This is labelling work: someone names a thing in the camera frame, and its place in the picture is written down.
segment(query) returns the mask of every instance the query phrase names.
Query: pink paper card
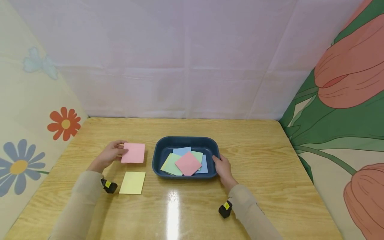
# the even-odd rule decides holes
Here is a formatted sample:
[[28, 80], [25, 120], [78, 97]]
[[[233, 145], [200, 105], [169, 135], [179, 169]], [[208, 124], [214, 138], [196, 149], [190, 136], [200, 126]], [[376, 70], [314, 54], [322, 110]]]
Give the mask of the pink paper card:
[[175, 164], [185, 176], [192, 176], [201, 167], [201, 163], [191, 152], [187, 152]]
[[142, 143], [124, 143], [124, 149], [128, 152], [121, 158], [122, 163], [143, 163], [145, 144]]

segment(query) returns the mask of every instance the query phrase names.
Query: plastic tray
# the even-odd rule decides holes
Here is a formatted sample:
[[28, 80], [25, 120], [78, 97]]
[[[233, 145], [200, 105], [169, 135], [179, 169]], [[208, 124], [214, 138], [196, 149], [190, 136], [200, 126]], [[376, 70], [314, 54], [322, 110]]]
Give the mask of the plastic tray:
[[[160, 170], [161, 166], [172, 153], [173, 149], [181, 147], [191, 147], [192, 151], [202, 152], [207, 157], [208, 173], [199, 173], [192, 176], [173, 176]], [[216, 142], [208, 137], [163, 137], [155, 147], [152, 159], [152, 169], [160, 177], [170, 179], [209, 179], [217, 175], [215, 163], [212, 156], [219, 157]]]

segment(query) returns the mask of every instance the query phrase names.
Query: sleeve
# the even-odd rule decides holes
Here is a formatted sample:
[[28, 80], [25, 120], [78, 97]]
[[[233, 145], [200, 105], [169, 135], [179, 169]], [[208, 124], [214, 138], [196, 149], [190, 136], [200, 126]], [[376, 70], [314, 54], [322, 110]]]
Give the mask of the sleeve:
[[98, 172], [85, 171], [80, 174], [49, 240], [86, 239], [96, 202], [103, 190], [102, 178], [103, 175]]
[[283, 239], [277, 229], [257, 205], [252, 193], [243, 185], [234, 186], [229, 192], [229, 201], [236, 218], [243, 224], [253, 240]]

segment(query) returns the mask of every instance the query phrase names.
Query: paper card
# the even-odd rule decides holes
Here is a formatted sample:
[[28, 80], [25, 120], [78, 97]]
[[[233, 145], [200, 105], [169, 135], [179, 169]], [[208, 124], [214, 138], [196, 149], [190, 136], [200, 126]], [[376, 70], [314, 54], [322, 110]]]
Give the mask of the paper card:
[[124, 149], [128, 152], [121, 158], [122, 163], [143, 163], [145, 144], [142, 143], [124, 143]]
[[201, 167], [201, 163], [191, 152], [187, 152], [175, 164], [185, 176], [192, 176]]
[[168, 155], [167, 159], [164, 161], [163, 166], [161, 166], [161, 168], [160, 168], [161, 171], [164, 171], [164, 168], [166, 167], [166, 164], [169, 160], [169, 157], [170, 157], [170, 154]]
[[202, 162], [202, 160], [203, 160], [203, 153], [202, 152], [191, 151], [191, 153], [193, 154], [193, 156], [195, 156], [195, 158], [199, 161], [199, 163]]
[[126, 172], [119, 194], [141, 194], [145, 172]]
[[183, 148], [173, 149], [173, 153], [177, 154], [179, 156], [183, 156], [184, 154], [186, 154], [187, 152], [190, 152], [190, 151], [192, 151], [191, 147], [183, 147]]
[[175, 165], [175, 162], [178, 161], [180, 158], [181, 156], [176, 155], [174, 153], [169, 154], [169, 156], [167, 157], [166, 161], [164, 162], [163, 166], [160, 169], [171, 175], [182, 176], [183, 173]]
[[208, 166], [207, 166], [207, 158], [205, 154], [203, 155], [203, 160], [201, 162], [201, 168], [195, 174], [197, 173], [208, 173]]

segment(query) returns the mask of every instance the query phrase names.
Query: wooden table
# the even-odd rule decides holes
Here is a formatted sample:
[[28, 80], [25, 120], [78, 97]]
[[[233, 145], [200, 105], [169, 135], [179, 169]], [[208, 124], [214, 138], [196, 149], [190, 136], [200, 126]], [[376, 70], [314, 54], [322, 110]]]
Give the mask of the wooden table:
[[124, 118], [89, 118], [83, 124], [6, 239], [47, 239], [79, 174], [117, 139], [145, 143], [145, 164], [114, 162], [104, 175], [121, 184], [126, 171], [147, 172], [142, 194], [103, 193], [88, 239], [248, 239], [234, 214], [223, 219], [218, 213], [227, 199], [219, 178], [155, 175], [153, 151], [164, 136], [214, 139], [234, 177], [253, 192], [284, 239], [342, 239], [278, 122]]

